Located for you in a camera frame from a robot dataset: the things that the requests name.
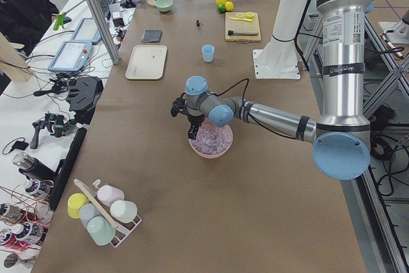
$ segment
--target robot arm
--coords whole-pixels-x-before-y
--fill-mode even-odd
[[[374,0],[317,0],[323,15],[323,112],[314,121],[242,98],[220,98],[207,82],[193,76],[186,82],[187,98],[173,107],[188,116],[195,129],[209,117],[217,126],[233,117],[274,132],[313,143],[313,159],[326,175],[349,180],[369,165],[369,121],[362,112],[364,83],[364,14]]]

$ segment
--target light blue cup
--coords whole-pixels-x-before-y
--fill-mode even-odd
[[[94,217],[87,225],[88,233],[98,246],[104,246],[115,237],[115,229],[103,217]]]
[[[88,223],[96,216],[102,216],[94,204],[88,203],[81,207],[79,210],[79,219],[85,229],[88,227]]]
[[[204,45],[202,46],[202,54],[203,54],[203,61],[204,62],[212,62],[213,57],[215,55],[215,47],[212,45]]]

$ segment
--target wooden cutting board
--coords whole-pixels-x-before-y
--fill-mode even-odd
[[[254,13],[252,22],[243,20],[232,20],[229,17],[236,17],[239,12],[226,12],[226,22],[224,28],[224,40],[228,42],[261,42],[260,25],[258,14]],[[258,35],[228,35],[228,31],[258,31]]]

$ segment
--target lemon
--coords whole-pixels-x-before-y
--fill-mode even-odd
[[[235,5],[234,5],[231,1],[228,1],[228,2],[226,2],[226,4],[224,5],[224,7],[226,8],[226,11],[227,11],[227,12],[232,12],[233,9],[235,8]]]
[[[225,5],[227,1],[228,0],[216,0],[215,4],[216,4],[216,6],[220,6],[221,4]]]
[[[254,13],[253,13],[253,12],[247,12],[247,13],[245,14],[245,16],[246,16],[248,19],[252,19],[252,18],[254,17]]]
[[[218,5],[217,9],[219,10],[219,13],[226,12],[226,7],[224,6],[224,4]]]

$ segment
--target black jacket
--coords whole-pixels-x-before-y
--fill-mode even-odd
[[[0,32],[24,44],[29,54],[51,25],[52,13],[58,9],[50,0],[5,0],[0,2]]]

